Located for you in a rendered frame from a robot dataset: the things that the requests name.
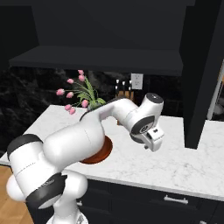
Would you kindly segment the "dark drawer front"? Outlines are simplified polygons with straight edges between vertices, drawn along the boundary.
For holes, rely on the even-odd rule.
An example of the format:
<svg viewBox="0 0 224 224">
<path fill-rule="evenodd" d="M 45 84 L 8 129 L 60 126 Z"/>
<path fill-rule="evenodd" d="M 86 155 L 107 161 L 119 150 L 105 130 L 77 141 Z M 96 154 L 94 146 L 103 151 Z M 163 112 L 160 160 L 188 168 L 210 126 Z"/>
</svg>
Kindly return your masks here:
<svg viewBox="0 0 224 224">
<path fill-rule="evenodd" d="M 199 199 L 128 185 L 111 184 L 112 214 L 125 224 L 208 224 L 210 216 L 200 211 Z M 188 204 L 164 201 L 164 196 Z"/>
</svg>

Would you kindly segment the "dark cabinet door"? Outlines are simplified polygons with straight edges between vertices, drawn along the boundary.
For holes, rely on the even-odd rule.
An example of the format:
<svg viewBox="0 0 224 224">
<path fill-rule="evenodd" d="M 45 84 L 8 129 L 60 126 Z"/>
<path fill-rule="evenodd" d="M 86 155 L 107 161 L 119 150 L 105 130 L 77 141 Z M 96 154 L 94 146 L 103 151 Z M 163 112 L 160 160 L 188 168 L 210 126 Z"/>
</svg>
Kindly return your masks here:
<svg viewBox="0 0 224 224">
<path fill-rule="evenodd" d="M 224 60 L 224 0 L 188 6 L 179 48 L 185 147 L 196 149 Z"/>
</svg>

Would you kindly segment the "wooden knife block with knives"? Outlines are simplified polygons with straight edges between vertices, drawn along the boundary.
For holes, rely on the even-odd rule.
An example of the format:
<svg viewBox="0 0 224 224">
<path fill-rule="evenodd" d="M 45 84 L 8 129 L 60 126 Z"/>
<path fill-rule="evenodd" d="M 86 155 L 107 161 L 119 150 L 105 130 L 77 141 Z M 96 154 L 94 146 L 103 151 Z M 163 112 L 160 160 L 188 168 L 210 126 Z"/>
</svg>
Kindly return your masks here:
<svg viewBox="0 0 224 224">
<path fill-rule="evenodd" d="M 129 85 L 126 85 L 124 80 L 115 81 L 115 96 L 125 96 L 130 100 L 134 100 L 134 91 L 132 90 L 132 81 L 129 80 Z"/>
</svg>

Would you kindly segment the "red-brown bowl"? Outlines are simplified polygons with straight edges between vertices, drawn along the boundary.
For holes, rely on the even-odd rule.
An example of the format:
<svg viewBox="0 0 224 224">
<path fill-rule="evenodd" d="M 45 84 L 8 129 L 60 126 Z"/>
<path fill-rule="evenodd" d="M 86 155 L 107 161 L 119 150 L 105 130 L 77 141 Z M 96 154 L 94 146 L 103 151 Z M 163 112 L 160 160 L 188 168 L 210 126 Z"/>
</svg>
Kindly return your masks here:
<svg viewBox="0 0 224 224">
<path fill-rule="evenodd" d="M 101 161 L 105 160 L 113 149 L 113 143 L 108 136 L 105 136 L 105 141 L 98 153 L 93 155 L 92 157 L 86 158 L 81 162 L 86 165 L 98 164 Z"/>
</svg>

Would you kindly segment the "dark open wall cabinet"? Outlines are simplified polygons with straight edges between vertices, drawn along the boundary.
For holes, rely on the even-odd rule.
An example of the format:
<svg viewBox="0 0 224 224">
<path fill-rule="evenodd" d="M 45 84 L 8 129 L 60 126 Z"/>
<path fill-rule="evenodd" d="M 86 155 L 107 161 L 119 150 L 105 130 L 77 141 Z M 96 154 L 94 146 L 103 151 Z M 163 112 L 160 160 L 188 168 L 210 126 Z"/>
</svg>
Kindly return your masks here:
<svg viewBox="0 0 224 224">
<path fill-rule="evenodd" d="M 180 75 L 186 0 L 30 0 L 38 45 L 18 67 Z"/>
</svg>

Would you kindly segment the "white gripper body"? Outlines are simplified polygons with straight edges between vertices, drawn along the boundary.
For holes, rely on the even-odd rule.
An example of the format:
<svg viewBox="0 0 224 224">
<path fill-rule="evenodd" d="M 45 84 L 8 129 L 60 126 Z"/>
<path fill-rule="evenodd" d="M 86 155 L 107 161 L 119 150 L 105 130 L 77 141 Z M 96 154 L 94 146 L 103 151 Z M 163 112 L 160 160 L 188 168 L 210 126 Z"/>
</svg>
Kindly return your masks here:
<svg viewBox="0 0 224 224">
<path fill-rule="evenodd" d="M 146 143 L 144 144 L 144 148 L 155 152 L 159 150 L 163 142 L 163 137 L 159 136 L 158 138 L 155 138 L 149 133 L 147 133 L 145 136 L 145 140 L 146 140 Z"/>
</svg>

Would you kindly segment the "white wall socket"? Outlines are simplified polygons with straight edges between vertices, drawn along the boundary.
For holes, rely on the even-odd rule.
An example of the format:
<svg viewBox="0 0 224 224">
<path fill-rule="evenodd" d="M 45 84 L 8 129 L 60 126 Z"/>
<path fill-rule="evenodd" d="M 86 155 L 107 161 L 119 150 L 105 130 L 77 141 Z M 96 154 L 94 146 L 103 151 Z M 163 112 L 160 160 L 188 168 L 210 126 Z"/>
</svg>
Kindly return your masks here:
<svg viewBox="0 0 224 224">
<path fill-rule="evenodd" d="M 133 89 L 141 90 L 143 88 L 144 75 L 142 73 L 133 73 L 130 78 Z"/>
</svg>

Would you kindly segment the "pink tulips in vase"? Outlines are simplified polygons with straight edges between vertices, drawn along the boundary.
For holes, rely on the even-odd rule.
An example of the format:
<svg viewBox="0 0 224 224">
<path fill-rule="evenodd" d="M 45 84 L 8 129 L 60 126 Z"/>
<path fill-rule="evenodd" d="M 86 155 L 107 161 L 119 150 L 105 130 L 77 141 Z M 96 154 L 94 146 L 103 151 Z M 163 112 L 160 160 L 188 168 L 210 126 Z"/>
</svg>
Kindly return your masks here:
<svg viewBox="0 0 224 224">
<path fill-rule="evenodd" d="M 66 82 L 70 84 L 71 87 L 68 90 L 59 88 L 56 91 L 57 96 L 64 95 L 67 99 L 72 99 L 74 96 L 77 97 L 77 102 L 74 104 L 67 104 L 65 106 L 65 111 L 67 111 L 70 115 L 73 115 L 76 112 L 77 107 L 82 107 L 84 109 L 95 109 L 106 103 L 99 97 L 97 90 L 92 87 L 88 77 L 84 74 L 84 71 L 79 70 L 78 74 L 79 82 L 69 78 Z"/>
</svg>

